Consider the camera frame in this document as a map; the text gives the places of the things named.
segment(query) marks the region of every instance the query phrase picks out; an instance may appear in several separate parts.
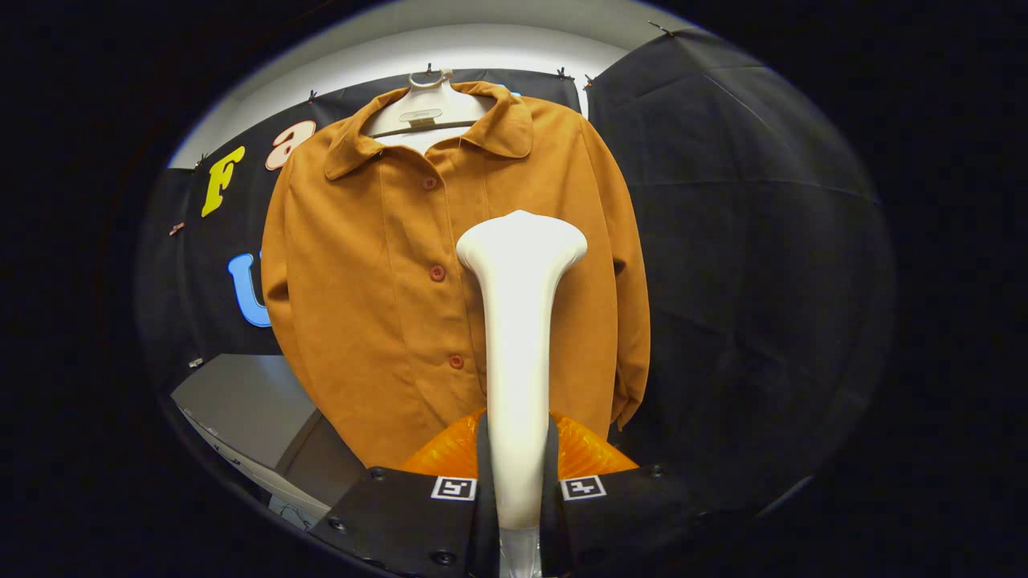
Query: screw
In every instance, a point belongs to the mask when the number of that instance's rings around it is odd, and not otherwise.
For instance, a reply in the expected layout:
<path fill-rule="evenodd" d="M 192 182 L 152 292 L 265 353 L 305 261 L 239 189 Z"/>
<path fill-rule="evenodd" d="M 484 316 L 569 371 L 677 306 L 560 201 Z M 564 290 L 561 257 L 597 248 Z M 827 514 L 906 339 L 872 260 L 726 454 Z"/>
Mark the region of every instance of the screw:
<path fill-rule="evenodd" d="M 435 552 L 430 557 L 439 566 L 452 566 L 456 562 L 456 556 L 446 551 Z"/>

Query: wall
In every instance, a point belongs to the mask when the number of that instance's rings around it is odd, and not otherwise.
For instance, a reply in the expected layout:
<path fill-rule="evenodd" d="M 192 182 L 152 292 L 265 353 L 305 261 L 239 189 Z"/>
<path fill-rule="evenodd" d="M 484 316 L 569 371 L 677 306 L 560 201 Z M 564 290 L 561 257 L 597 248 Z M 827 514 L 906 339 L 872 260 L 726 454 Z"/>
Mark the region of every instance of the wall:
<path fill-rule="evenodd" d="M 555 30 L 512 25 L 454 25 L 378 38 L 319 58 L 283 74 L 245 98 L 226 96 L 195 127 L 169 167 L 192 169 L 210 153 L 268 116 L 307 99 L 397 74 L 448 68 L 511 68 L 575 77 L 582 112 L 585 75 L 595 78 L 626 55 L 625 48 Z"/>
<path fill-rule="evenodd" d="M 675 14 L 630 0 L 394 0 L 338 22 L 255 71 L 232 92 L 243 100 L 293 69 L 350 46 L 439 26 L 506 24 L 556 30 L 634 50 L 669 30 L 695 28 Z"/>

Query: black fabric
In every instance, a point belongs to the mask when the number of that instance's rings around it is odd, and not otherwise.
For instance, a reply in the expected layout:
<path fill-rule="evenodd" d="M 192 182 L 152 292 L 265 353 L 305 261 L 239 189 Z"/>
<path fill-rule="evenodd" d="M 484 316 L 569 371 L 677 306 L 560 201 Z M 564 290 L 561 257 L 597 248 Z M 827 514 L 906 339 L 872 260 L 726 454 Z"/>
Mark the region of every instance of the black fabric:
<path fill-rule="evenodd" d="M 497 491 L 492 484 L 488 412 L 479 418 L 475 434 L 478 494 L 466 570 L 471 578 L 485 578 L 500 575 L 500 550 L 497 548 L 500 543 L 500 515 L 497 513 Z"/>
<path fill-rule="evenodd" d="M 157 177 L 136 255 L 133 311 L 148 375 L 161 393 L 171 393 L 189 374 L 189 362 L 198 357 L 179 291 L 182 231 L 170 234 L 185 220 L 192 173 L 168 169 Z"/>
<path fill-rule="evenodd" d="M 546 431 L 546 453 L 543 457 L 543 495 L 539 513 L 539 553 L 543 576 L 563 576 L 574 570 L 567 520 L 564 518 L 564 496 L 560 490 L 557 462 L 560 460 L 560 430 L 550 416 Z"/>
<path fill-rule="evenodd" d="M 701 30 L 587 89 L 635 209 L 651 301 L 646 396 L 621 449 L 722 507 L 767 503 L 839 446 L 892 328 L 881 203 L 795 87 Z"/>
<path fill-rule="evenodd" d="M 439 78 L 414 74 L 417 82 Z M 454 70 L 451 83 L 483 80 L 504 84 L 524 97 L 545 99 L 580 112 L 578 92 L 573 79 L 556 74 L 523 70 Z M 264 219 L 271 198 L 279 168 L 269 170 L 268 154 L 276 137 L 290 127 L 314 120 L 316 130 L 346 118 L 378 95 L 407 86 L 407 76 L 398 75 L 347 86 L 292 106 L 255 124 L 231 139 L 197 166 L 189 185 L 186 226 L 177 237 L 184 246 L 182 283 L 188 300 L 185 312 L 195 326 L 198 357 L 220 354 L 281 355 L 269 324 L 255 325 L 242 314 L 228 263 L 241 255 L 252 260 L 250 279 L 244 278 L 246 298 L 263 308 L 260 287 L 260 244 Z M 232 165 L 227 188 L 221 191 L 221 206 L 201 216 L 211 170 L 224 157 L 244 147 L 243 157 Z"/>

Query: hanger hook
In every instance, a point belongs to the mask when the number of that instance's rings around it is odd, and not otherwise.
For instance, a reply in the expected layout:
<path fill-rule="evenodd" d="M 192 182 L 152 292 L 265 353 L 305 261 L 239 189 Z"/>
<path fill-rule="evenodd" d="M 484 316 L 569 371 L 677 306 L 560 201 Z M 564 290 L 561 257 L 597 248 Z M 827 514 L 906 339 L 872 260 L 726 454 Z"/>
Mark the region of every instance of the hanger hook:
<path fill-rule="evenodd" d="M 668 36 L 674 36 L 674 33 L 673 33 L 673 32 L 671 32 L 670 30 L 667 30 L 666 28 L 664 28 L 664 27 L 660 26 L 659 24 L 657 24 L 657 23 L 655 23 L 655 22 L 653 22 L 653 21 L 646 21 L 646 22 L 648 22 L 648 23 L 650 23 L 650 24 L 652 24 L 652 25 L 656 26 L 657 28 L 659 28 L 659 29 L 663 30 L 663 31 L 664 31 L 664 34 L 666 34 L 666 35 L 668 35 Z"/>
<path fill-rule="evenodd" d="M 429 82 L 428 84 L 415 82 L 413 74 L 407 76 L 407 82 L 410 83 L 411 88 L 434 88 L 453 77 L 453 71 L 448 68 L 440 69 L 440 72 L 442 72 L 442 74 L 439 75 L 439 79 Z"/>

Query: hanger label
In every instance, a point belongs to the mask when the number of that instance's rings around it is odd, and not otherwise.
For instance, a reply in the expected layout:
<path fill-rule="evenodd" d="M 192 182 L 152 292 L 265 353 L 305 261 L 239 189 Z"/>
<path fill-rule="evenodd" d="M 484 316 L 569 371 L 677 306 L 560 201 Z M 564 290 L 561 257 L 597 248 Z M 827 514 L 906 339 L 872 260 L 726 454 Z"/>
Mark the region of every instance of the hanger label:
<path fill-rule="evenodd" d="M 421 127 L 432 127 L 436 123 L 436 116 L 443 113 L 441 108 L 430 108 L 428 110 L 417 110 L 400 115 L 401 122 L 408 122 L 412 129 Z"/>

